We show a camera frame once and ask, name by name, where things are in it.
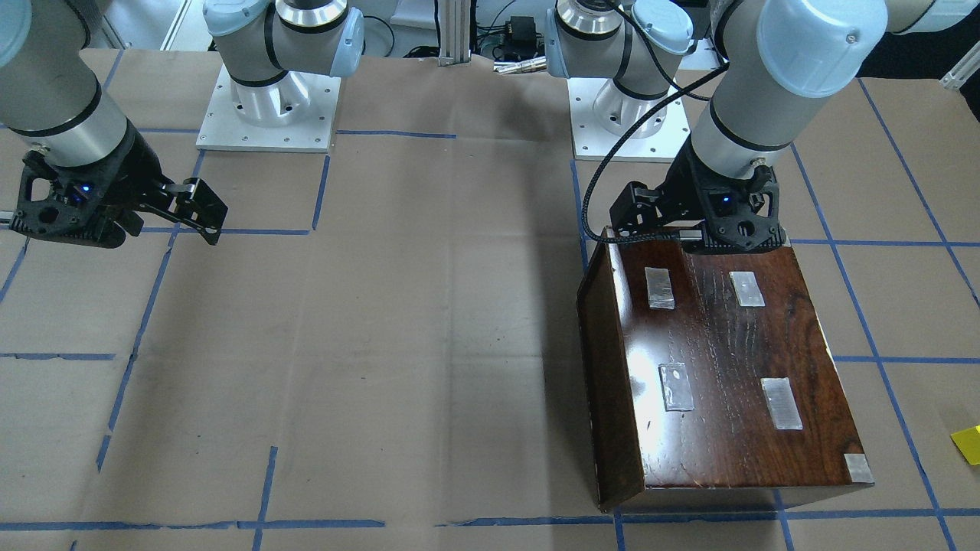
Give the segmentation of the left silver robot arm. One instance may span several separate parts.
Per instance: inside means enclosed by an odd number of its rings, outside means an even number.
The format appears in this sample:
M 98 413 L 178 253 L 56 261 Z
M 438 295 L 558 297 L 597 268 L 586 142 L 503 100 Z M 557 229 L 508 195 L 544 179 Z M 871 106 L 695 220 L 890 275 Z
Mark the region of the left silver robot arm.
M 675 83 L 700 35 L 672 1 L 559 1 L 545 47 L 554 77 L 605 78 L 615 105 L 608 127 L 619 150 L 673 101 L 720 78 L 662 184 L 630 182 L 610 209 L 612 230 L 592 240 L 667 240 L 675 222 L 696 223 L 686 250 L 766 253 L 783 246 L 773 163 L 813 116 L 850 83 L 885 34 L 942 31 L 976 1 L 704 1 L 714 44 L 726 59 L 690 85 Z

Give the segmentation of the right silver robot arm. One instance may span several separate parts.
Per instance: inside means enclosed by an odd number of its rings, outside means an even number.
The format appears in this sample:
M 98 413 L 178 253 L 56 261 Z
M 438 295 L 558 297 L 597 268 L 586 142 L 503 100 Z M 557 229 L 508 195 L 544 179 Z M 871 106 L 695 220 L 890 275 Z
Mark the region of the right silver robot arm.
M 2 3 L 2 122 L 28 144 L 9 227 L 33 240 L 116 248 L 142 213 L 214 245 L 227 205 L 203 179 L 176 184 L 80 58 L 103 1 Z M 364 16 L 347 1 L 207 1 L 207 31 L 245 122 L 279 126 L 309 104 L 301 74 L 349 77 Z

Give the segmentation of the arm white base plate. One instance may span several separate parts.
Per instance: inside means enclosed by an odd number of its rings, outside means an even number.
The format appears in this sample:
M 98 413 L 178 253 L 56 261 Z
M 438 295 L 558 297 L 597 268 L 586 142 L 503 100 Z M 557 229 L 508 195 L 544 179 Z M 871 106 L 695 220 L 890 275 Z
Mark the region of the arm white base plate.
M 328 154 L 341 84 L 339 77 L 288 72 L 277 83 L 252 87 L 236 83 L 222 67 L 196 146 Z
M 599 161 L 648 109 L 673 89 L 654 70 L 640 76 L 570 78 L 571 126 L 575 159 Z M 690 135 L 682 101 L 659 109 L 617 150 L 616 161 L 671 163 Z

